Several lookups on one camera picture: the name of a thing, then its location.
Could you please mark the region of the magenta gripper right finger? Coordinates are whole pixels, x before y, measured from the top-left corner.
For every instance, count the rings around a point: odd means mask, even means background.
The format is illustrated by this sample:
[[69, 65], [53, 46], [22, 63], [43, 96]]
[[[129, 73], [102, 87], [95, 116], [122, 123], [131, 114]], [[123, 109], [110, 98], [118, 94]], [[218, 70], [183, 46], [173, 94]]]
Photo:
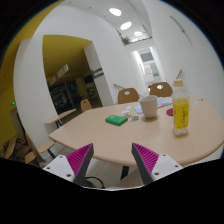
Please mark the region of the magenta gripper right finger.
[[157, 154], [137, 143], [132, 144], [131, 152], [138, 166], [144, 185], [182, 169], [182, 166], [168, 154]]

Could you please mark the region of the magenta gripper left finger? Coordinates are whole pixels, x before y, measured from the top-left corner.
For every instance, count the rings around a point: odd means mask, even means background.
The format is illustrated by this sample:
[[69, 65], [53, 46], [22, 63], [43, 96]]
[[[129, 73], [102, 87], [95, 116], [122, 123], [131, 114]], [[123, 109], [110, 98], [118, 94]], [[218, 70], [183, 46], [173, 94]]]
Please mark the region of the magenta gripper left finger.
[[93, 144], [87, 144], [67, 156], [58, 155], [44, 170], [82, 186], [93, 154]]

